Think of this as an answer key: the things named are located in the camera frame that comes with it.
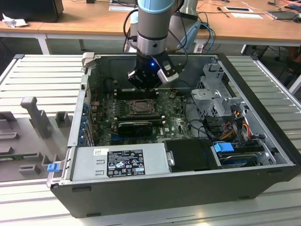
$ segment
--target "power supply label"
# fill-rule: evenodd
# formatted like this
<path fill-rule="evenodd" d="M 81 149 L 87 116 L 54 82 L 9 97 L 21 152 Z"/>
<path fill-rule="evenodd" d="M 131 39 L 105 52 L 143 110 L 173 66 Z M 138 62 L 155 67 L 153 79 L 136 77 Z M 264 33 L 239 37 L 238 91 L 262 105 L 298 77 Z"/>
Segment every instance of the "power supply label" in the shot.
<path fill-rule="evenodd" d="M 142 150 L 108 152 L 107 164 L 110 178 L 145 175 Z"/>

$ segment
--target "white cable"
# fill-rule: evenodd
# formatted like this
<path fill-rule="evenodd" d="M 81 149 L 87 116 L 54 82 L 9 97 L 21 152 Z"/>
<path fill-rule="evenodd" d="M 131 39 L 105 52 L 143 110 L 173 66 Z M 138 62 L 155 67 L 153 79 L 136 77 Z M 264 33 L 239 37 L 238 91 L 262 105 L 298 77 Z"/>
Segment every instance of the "white cable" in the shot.
<path fill-rule="evenodd" d="M 253 8 L 253 9 L 259 9 L 259 10 L 263 10 L 263 11 L 266 11 L 265 9 L 262 9 L 262 8 L 254 8 L 254 7 L 252 7 L 252 6 L 250 6 L 248 3 L 246 3 L 246 2 L 243 2 L 243 1 L 240 1 L 241 3 L 244 3 L 244 4 L 246 4 L 248 7 L 250 7 L 250 8 Z"/>

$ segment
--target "aluminum profile table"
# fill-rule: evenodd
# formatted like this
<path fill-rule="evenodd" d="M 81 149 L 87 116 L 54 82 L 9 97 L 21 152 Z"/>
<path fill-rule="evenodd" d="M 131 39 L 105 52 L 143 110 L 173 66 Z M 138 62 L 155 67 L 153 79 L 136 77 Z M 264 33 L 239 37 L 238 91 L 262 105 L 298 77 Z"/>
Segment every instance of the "aluminum profile table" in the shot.
<path fill-rule="evenodd" d="M 301 104 L 259 61 L 229 56 L 231 63 L 259 98 L 280 128 L 301 151 Z M 234 93 L 237 89 L 231 83 Z"/>
<path fill-rule="evenodd" d="M 82 69 L 81 55 L 25 55 L 15 57 L 0 77 L 0 112 L 29 117 L 20 106 L 23 97 L 36 97 L 47 116 L 57 111 L 73 115 Z"/>
<path fill-rule="evenodd" d="M 26 92 L 35 92 L 40 95 L 44 93 L 43 95 L 50 95 L 49 97 L 52 97 L 54 94 L 56 95 L 55 97 L 61 97 L 64 91 L 64 94 L 67 94 L 67 97 L 65 98 L 77 96 L 77 93 L 73 92 L 75 90 L 73 89 L 73 86 L 77 86 L 78 90 L 79 84 L 76 80 L 74 80 L 75 82 L 70 81 L 72 78 L 79 78 L 83 74 L 80 73 L 81 66 L 79 64 L 68 64 L 69 66 L 65 67 L 63 64 L 58 66 L 52 62 L 80 62 L 81 56 L 26 55 L 23 59 L 24 61 L 17 59 L 13 60 L 8 69 L 0 77 L 0 82 L 2 83 L 0 85 L 0 94 L 6 93 L 6 95 L 0 96 L 0 101 L 3 101 L 3 99 L 7 101 L 8 98 L 21 98 L 21 96 L 24 96 L 22 93 Z M 275 77 L 259 61 L 253 61 L 249 57 L 229 57 L 229 59 L 244 77 L 257 97 L 266 105 L 269 112 L 281 125 L 296 147 L 300 149 L 300 146 L 298 146 L 300 143 L 299 129 L 301 128 L 300 126 L 298 127 L 298 124 L 301 123 L 301 120 L 299 119 L 299 102 L 286 90 L 286 88 L 277 82 Z M 42 65 L 45 65 L 45 68 L 50 68 L 52 72 L 45 71 L 45 68 L 42 68 Z M 63 72 L 54 69 L 57 67 L 60 67 L 60 70 L 63 70 Z M 40 83 L 34 83 L 35 88 L 33 88 L 33 86 L 30 86 L 31 88 L 29 88 L 27 85 L 30 83 L 26 83 L 22 80 L 21 84 L 12 84 L 14 86 L 18 85 L 18 89 L 8 90 L 11 79 L 15 78 L 14 76 L 20 75 L 20 77 L 24 79 L 24 77 L 21 76 L 22 74 L 18 73 L 27 73 L 26 76 L 30 76 L 28 79 L 32 78 L 34 75 L 39 76 L 40 79 L 46 78 L 46 73 L 51 74 L 51 76 L 47 78 L 55 77 L 70 79 L 68 81 L 66 80 L 65 83 L 54 83 L 56 86 L 53 86 L 53 83 L 44 83 L 45 81 L 40 80 Z M 51 92 L 50 94 L 50 87 L 54 87 L 56 92 Z M 65 100 L 69 101 L 65 106 L 69 106 L 70 114 L 72 114 L 75 102 L 70 99 Z M 58 103 L 50 104 L 50 106 L 58 107 Z M 14 109 L 14 111 L 16 111 L 16 115 L 19 117 L 27 117 L 25 113 L 20 112 L 19 108 Z M 47 110 L 47 114 L 52 113 L 52 108 Z M 300 225 L 301 222 L 300 176 L 294 178 L 290 182 L 273 185 L 254 200 L 214 203 L 201 206 L 84 219 L 73 218 L 68 210 L 46 187 L 45 182 L 46 180 L 41 179 L 0 184 L 0 224 L 22 224 L 23 226 L 52 226 L 55 224 L 73 226 L 296 226 Z"/>

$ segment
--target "blue tab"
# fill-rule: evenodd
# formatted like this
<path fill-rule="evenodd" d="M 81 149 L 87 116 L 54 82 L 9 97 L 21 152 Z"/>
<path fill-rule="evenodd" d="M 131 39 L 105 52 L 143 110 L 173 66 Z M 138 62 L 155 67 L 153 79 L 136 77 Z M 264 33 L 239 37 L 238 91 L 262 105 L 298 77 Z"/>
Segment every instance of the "blue tab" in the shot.
<path fill-rule="evenodd" d="M 52 163 L 49 164 L 47 167 L 48 173 L 58 173 L 60 171 L 60 165 L 59 163 Z"/>
<path fill-rule="evenodd" d="M 214 145 L 216 152 L 233 152 L 234 148 L 231 143 L 217 143 Z"/>

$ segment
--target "black device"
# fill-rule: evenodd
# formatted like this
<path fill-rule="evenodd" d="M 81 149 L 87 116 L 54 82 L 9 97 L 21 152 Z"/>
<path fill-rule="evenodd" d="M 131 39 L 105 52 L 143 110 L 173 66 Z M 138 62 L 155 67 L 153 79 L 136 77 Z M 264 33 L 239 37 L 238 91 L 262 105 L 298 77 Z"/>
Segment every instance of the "black device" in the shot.
<path fill-rule="evenodd" d="M 0 0 L 0 13 L 13 19 L 57 22 L 63 13 L 62 0 Z"/>
<path fill-rule="evenodd" d="M 174 159 L 171 166 L 172 172 L 216 170 L 217 164 L 214 160 L 209 140 L 186 139 L 166 140 L 165 150 Z"/>

